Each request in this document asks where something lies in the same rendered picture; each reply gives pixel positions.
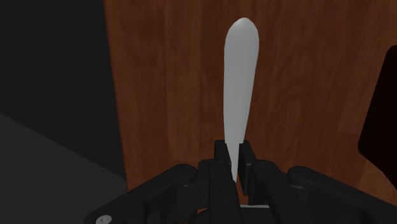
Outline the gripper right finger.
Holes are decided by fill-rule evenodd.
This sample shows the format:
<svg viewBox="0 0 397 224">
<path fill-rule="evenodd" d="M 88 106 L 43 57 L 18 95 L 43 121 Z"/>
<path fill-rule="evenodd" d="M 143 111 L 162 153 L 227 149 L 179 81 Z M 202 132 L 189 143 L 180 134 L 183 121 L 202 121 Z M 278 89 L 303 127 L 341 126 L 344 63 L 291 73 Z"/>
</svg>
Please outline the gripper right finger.
<svg viewBox="0 0 397 224">
<path fill-rule="evenodd" d="M 239 146 L 239 176 L 249 205 L 267 205 L 277 224 L 397 224 L 397 206 L 304 166 L 287 172 Z"/>
</svg>

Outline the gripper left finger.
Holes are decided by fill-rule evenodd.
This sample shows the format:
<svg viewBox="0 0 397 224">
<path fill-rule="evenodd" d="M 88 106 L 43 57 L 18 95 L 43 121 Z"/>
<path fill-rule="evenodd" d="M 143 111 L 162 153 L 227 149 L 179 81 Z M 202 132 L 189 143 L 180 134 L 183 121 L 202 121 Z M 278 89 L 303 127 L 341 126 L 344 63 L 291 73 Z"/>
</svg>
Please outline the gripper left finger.
<svg viewBox="0 0 397 224">
<path fill-rule="evenodd" d="M 224 141 L 198 167 L 178 164 L 88 214 L 83 224 L 243 224 Z"/>
</svg>

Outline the grey utensil handle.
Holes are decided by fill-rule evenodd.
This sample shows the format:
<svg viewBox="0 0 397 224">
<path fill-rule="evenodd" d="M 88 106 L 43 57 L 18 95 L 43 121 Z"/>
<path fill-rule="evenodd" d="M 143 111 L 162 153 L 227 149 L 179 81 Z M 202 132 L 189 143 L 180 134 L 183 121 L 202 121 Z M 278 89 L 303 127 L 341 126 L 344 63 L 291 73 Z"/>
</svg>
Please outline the grey utensil handle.
<svg viewBox="0 0 397 224">
<path fill-rule="evenodd" d="M 248 18 L 235 21 L 225 38 L 223 124 L 234 181 L 237 180 L 239 145 L 244 141 L 249 117 L 259 42 L 258 30 Z"/>
</svg>

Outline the black flat object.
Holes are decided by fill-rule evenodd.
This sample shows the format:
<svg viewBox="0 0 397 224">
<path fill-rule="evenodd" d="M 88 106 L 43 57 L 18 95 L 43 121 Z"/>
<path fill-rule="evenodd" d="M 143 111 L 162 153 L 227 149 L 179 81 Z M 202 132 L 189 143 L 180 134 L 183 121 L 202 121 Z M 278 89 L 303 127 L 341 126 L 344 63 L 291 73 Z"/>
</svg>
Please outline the black flat object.
<svg viewBox="0 0 397 224">
<path fill-rule="evenodd" d="M 384 58 L 358 150 L 382 172 L 397 172 L 397 45 Z"/>
</svg>

